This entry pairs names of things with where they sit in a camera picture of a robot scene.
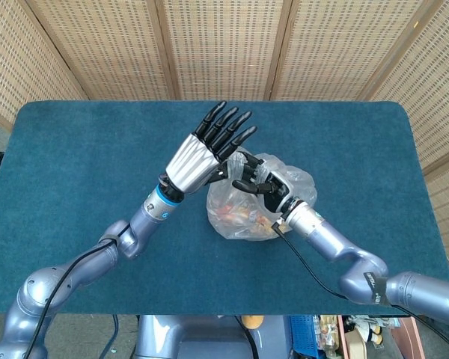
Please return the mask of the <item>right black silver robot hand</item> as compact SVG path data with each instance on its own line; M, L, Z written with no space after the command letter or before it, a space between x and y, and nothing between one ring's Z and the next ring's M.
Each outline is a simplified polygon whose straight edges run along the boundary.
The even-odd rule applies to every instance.
M254 196L263 196L264 207L273 213L287 213L295 201L293 185L286 176L285 164L273 155L263 158L244 151L242 175L232 182L232 186Z

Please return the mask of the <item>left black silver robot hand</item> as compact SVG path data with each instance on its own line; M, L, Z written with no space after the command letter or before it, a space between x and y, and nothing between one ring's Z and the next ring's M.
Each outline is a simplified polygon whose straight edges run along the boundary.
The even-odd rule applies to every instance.
M221 101L209 110L167 164L159 187L169 197L195 193L257 131L256 126L239 130L251 111L237 114L237 107L225 110L226 105Z

